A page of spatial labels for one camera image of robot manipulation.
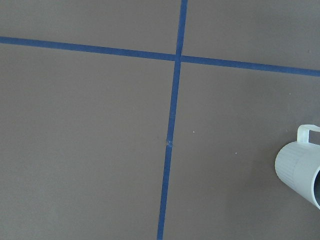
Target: white ceramic mug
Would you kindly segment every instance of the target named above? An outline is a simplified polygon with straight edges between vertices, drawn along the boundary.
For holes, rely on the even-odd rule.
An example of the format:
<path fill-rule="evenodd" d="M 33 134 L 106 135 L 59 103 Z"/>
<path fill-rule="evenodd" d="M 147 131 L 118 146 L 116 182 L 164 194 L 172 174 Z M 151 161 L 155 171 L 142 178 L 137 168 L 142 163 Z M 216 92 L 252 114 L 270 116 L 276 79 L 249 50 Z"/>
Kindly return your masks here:
<path fill-rule="evenodd" d="M 320 209 L 320 145 L 309 142 L 316 125 L 301 125 L 297 141 L 285 145 L 275 159 L 275 172 L 282 182 Z"/>

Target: vertical blue line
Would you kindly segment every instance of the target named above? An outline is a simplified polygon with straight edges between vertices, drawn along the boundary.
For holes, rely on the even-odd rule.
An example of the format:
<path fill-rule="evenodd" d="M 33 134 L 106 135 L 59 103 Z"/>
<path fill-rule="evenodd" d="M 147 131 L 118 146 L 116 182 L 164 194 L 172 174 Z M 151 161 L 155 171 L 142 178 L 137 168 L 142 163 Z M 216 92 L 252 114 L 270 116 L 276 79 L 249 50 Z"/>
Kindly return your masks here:
<path fill-rule="evenodd" d="M 171 156 L 172 156 L 172 147 L 173 147 L 174 130 L 175 130 L 175 122 L 176 122 L 177 101 L 178 101 L 179 80 L 180 80 L 181 54 L 182 54 L 182 48 L 184 45 L 184 37 L 185 37 L 187 5 L 188 5 L 188 0 L 181 0 L 178 35 L 177 35 L 176 50 L 175 50 L 175 61 L 174 61 L 173 81 L 172 81 L 169 123 L 168 123 L 167 137 L 166 137 L 167 144 L 166 144 L 166 148 L 165 148 L 160 213 L 159 213 L 158 231 L 157 231 L 157 236 L 156 236 L 157 240 L 162 240 L 163 236 L 164 236 L 166 208 L 167 208 L 167 196 L 168 196 L 168 186 L 169 186 L 169 176 L 170 176 L 170 166 L 171 166 Z"/>

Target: gray surface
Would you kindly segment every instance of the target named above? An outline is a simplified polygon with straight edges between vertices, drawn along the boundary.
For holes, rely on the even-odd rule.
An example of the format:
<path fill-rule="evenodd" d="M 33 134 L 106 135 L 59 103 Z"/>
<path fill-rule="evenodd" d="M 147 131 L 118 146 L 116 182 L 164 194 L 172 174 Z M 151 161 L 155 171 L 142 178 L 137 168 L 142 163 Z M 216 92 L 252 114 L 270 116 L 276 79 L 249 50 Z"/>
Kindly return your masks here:
<path fill-rule="evenodd" d="M 173 63 L 0 51 L 0 239 L 154 239 Z"/>
<path fill-rule="evenodd" d="M 319 0 L 190 0 L 184 55 L 320 69 Z"/>
<path fill-rule="evenodd" d="M 179 0 L 0 0 L 0 35 L 176 52 Z"/>
<path fill-rule="evenodd" d="M 183 63 L 164 239 L 319 239 L 319 210 L 274 169 L 300 124 L 320 124 L 319 92 L 316 77 Z"/>

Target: blue tape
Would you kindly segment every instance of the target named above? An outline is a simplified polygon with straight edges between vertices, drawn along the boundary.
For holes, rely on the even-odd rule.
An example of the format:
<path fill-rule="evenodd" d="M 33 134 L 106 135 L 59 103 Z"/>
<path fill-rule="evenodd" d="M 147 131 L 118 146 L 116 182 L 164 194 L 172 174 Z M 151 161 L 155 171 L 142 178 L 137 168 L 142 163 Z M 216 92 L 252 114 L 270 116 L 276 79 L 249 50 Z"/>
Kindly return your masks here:
<path fill-rule="evenodd" d="M 167 145 L 165 148 L 165 157 L 164 157 L 160 213 L 159 213 L 159 221 L 158 221 L 158 231 L 157 231 L 157 236 L 156 236 L 157 240 L 162 240 L 163 236 L 164 236 L 166 208 L 167 208 L 167 196 L 168 196 L 170 166 L 171 166 L 171 156 L 172 156 L 172 147 L 173 147 L 173 139 L 174 139 L 174 131 L 175 131 L 176 112 L 177 112 L 178 91 L 179 91 L 181 55 L 182 55 L 182 49 L 183 49 L 183 45 L 184 45 L 185 26 L 186 26 L 186 17 L 187 17 L 187 5 L 188 5 L 188 0 L 181 0 L 178 35 L 177 35 L 176 50 L 175 50 L 175 61 L 174 61 L 173 81 L 172 81 L 172 92 L 171 92 L 168 132 L 167 132 L 167 137 L 166 137 Z"/>
<path fill-rule="evenodd" d="M 181 62 L 320 77 L 320 70 L 312 70 L 289 66 L 276 66 L 243 61 L 222 60 L 197 56 L 181 56 Z"/>
<path fill-rule="evenodd" d="M 0 43 L 49 48 L 49 49 L 61 49 L 61 50 L 97 53 L 97 54 L 110 54 L 110 55 L 128 56 L 128 57 L 136 57 L 136 58 L 144 58 L 144 59 L 157 59 L 157 60 L 167 60 L 167 61 L 175 61 L 176 59 L 176 56 L 174 54 L 168 54 L 168 53 L 128 50 L 128 49 L 121 49 L 121 48 L 81 45 L 81 44 L 55 42 L 55 41 L 42 41 L 42 40 L 33 40 L 33 39 L 24 39 L 24 38 L 15 38 L 15 37 L 6 37 L 6 36 L 0 36 Z"/>

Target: horizontal blue line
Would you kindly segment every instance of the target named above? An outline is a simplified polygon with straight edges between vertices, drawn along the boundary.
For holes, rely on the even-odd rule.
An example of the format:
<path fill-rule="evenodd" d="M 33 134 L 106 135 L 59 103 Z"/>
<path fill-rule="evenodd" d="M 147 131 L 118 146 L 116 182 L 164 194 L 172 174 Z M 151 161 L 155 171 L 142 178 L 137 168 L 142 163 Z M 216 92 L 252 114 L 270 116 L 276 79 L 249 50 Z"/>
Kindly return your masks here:
<path fill-rule="evenodd" d="M 312 69 L 289 67 L 289 66 L 268 65 L 268 64 L 261 64 L 261 63 L 251 63 L 251 62 L 244 62 L 244 61 L 222 60 L 222 59 L 206 58 L 206 57 L 198 57 L 198 56 L 181 56 L 181 62 L 320 77 L 320 70 L 312 70 Z"/>
<path fill-rule="evenodd" d="M 136 58 L 144 58 L 144 59 L 167 60 L 167 61 L 174 61 L 176 58 L 175 54 L 168 54 L 168 53 L 128 50 L 128 49 L 121 49 L 121 48 L 91 46 L 91 45 L 82 45 L 82 44 L 73 44 L 73 43 L 64 43 L 64 42 L 55 42 L 55 41 L 42 41 L 42 40 L 33 40 L 33 39 L 24 39 L 24 38 L 15 38 L 15 37 L 6 37 L 6 36 L 0 36 L 0 43 L 49 48 L 49 49 L 62 49 L 62 50 L 70 50 L 70 51 L 97 53 L 97 54 L 110 54 L 110 55 L 128 56 L 128 57 L 136 57 Z"/>

